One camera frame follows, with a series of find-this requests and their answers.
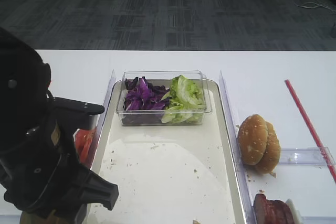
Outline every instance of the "shredded lettuce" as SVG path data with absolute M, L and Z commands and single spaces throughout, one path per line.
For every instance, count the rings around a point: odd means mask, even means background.
M 192 80 L 184 76 L 172 80 L 170 91 L 163 96 L 171 97 L 167 111 L 204 109 L 205 102 L 202 89 Z M 202 119 L 202 113 L 165 113 L 162 123 L 197 123 Z

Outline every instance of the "top bun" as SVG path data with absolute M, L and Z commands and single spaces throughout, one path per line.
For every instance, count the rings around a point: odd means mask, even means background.
M 277 138 L 277 134 L 274 131 L 273 125 L 266 122 L 268 129 L 267 145 L 264 156 L 255 169 L 260 173 L 270 173 L 277 166 L 280 159 L 281 148 Z
M 238 142 L 241 158 L 246 165 L 256 165 L 262 159 L 267 145 L 267 125 L 260 115 L 251 115 L 239 127 Z

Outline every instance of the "carpet floor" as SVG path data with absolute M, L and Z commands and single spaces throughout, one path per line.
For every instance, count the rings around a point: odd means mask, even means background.
M 335 20 L 293 0 L 0 0 L 0 26 L 35 49 L 336 50 Z

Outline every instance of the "red tomato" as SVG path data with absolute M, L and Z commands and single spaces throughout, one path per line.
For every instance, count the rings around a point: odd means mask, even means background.
M 75 147 L 79 154 L 79 161 L 83 164 L 88 157 L 93 135 L 97 128 L 91 131 L 79 130 L 75 135 Z

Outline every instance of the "plastic bin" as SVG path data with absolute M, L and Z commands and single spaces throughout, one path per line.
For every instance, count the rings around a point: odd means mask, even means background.
M 124 101 L 128 91 L 126 89 L 126 81 L 133 80 L 136 77 L 145 77 L 148 83 L 154 86 L 165 86 L 167 89 L 172 84 L 172 79 L 183 75 L 185 78 L 195 82 L 202 90 L 205 103 L 204 109 L 188 109 L 188 110 L 125 110 Z M 200 71 L 161 71 L 161 72 L 125 72 L 122 78 L 121 90 L 118 99 L 116 113 L 119 115 L 122 125 L 197 125 L 202 124 L 205 113 L 212 111 L 209 91 L 207 88 L 206 77 Z M 165 114 L 176 116 L 183 115 L 183 118 L 188 118 L 192 115 L 191 120 L 184 120 L 177 123 L 162 123 L 161 118 Z

